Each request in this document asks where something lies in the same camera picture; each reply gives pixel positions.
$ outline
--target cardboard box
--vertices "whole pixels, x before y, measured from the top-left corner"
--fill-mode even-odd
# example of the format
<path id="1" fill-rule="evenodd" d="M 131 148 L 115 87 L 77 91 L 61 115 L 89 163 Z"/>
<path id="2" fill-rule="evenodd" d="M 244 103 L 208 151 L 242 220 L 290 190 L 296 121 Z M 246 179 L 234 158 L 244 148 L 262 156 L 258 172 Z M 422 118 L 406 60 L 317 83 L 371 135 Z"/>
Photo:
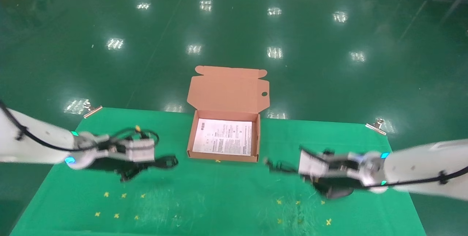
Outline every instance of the cardboard box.
<path id="1" fill-rule="evenodd" d="M 197 66 L 200 76 L 192 77 L 187 102 L 196 110 L 187 154 L 190 158 L 257 162 L 260 153 L 260 115 L 269 107 L 269 82 L 260 80 L 266 70 Z M 194 152 L 199 118 L 252 122 L 250 156 Z"/>

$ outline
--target box lid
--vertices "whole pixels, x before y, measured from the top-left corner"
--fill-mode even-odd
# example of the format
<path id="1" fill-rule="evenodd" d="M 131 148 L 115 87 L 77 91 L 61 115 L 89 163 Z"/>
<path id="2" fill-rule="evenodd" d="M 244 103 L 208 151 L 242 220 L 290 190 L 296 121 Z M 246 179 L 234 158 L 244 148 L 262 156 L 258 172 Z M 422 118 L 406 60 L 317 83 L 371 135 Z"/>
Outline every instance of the box lid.
<path id="1" fill-rule="evenodd" d="M 269 107 L 266 70 L 197 66 L 187 101 L 198 110 L 259 113 Z"/>

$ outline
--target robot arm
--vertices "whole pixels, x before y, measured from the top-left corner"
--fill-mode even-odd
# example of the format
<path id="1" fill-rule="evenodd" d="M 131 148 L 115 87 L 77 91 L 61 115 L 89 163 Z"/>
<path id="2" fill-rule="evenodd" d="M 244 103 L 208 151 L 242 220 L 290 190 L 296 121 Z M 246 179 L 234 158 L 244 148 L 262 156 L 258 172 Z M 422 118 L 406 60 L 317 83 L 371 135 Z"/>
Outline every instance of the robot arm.
<path id="1" fill-rule="evenodd" d="M 126 129 L 114 136 L 78 136 L 17 111 L 0 101 L 0 162 L 57 164 L 65 161 L 72 169 L 113 171 L 129 181 L 148 167 L 169 169 L 178 164 L 175 156 L 154 158 L 159 141 L 139 129 Z M 124 139 L 120 134 L 131 132 Z M 133 139 L 138 134 L 140 139 Z"/>
<path id="2" fill-rule="evenodd" d="M 438 195 L 468 201 L 468 139 L 415 146 L 393 153 L 335 155 L 301 149 L 297 173 L 328 199 L 350 195 L 354 189 L 383 193 L 398 191 Z M 270 170 L 284 171 L 284 167 Z"/>

